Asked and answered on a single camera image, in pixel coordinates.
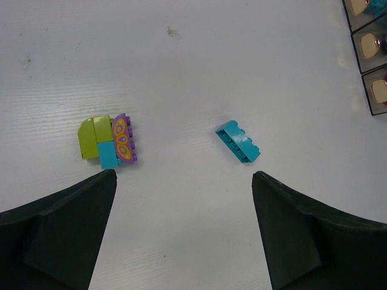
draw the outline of wooden lid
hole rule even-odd
[[[370,0],[350,0],[350,6],[353,15],[359,15],[364,12],[364,10],[369,5]]]
[[[375,34],[368,33],[360,40],[360,50],[365,59],[375,56],[380,48],[380,42]]]
[[[377,103],[387,102],[387,81],[376,80],[371,84],[372,97]]]

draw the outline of table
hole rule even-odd
[[[0,211],[100,171],[88,117],[131,116],[90,289],[270,289],[252,199],[263,170],[387,222],[387,116],[369,113],[336,0],[5,0]],[[241,164],[235,119],[262,155]]]

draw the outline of green block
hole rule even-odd
[[[94,130],[97,143],[113,141],[113,133],[109,116],[94,117]]]
[[[79,126],[78,139],[82,159],[97,158],[99,156],[93,118],[86,119]]]

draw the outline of lego brick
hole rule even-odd
[[[137,161],[137,155],[132,152],[134,150],[134,142],[131,141],[133,131],[129,128],[130,118],[122,113],[112,122],[112,131],[114,135],[114,145],[117,152],[117,157],[122,163],[133,164]]]
[[[245,135],[244,130],[238,127],[235,120],[220,126],[216,134],[242,163],[254,162],[261,154],[259,148]]]
[[[117,155],[115,154],[114,142],[98,143],[99,160],[102,169],[113,169],[119,166]]]
[[[94,130],[96,132],[97,143],[113,141],[111,123],[109,116],[94,117]]]
[[[96,133],[93,118],[86,119],[78,128],[78,139],[82,159],[98,157]]]

